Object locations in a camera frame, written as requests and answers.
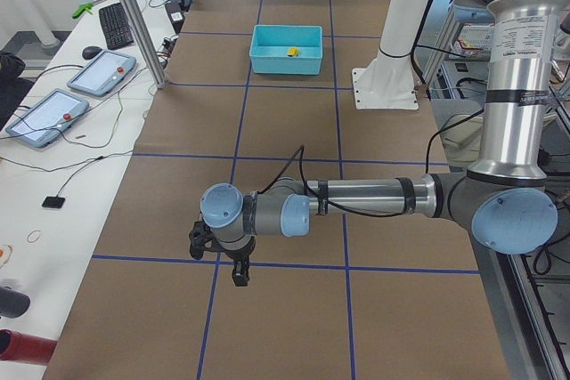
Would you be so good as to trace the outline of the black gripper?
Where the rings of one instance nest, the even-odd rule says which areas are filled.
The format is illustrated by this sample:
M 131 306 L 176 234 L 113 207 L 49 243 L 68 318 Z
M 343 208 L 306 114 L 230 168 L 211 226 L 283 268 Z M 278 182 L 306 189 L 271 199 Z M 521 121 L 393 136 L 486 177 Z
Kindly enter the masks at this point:
M 249 257 L 255 249 L 255 237 L 242 235 L 233 241 L 227 241 L 219 230 L 215 230 L 211 248 L 233 259 L 232 281 L 236 287 L 246 287 Z

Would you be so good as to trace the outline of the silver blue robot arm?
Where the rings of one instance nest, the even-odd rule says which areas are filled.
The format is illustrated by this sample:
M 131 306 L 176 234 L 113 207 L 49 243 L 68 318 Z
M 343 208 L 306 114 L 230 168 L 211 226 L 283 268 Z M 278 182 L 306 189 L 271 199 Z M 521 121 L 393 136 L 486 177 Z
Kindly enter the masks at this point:
M 545 194 L 537 158 L 550 101 L 552 48 L 569 0 L 457 0 L 494 18 L 480 151 L 465 173 L 418 180 L 292 180 L 278 174 L 242 194 L 228 183 L 208 188 L 190 232 L 190 254 L 224 253 L 235 285 L 248 284 L 259 235 L 304 236 L 312 214 L 384 218 L 420 213 L 456 222 L 482 246 L 521 255 L 553 235 L 558 212 Z

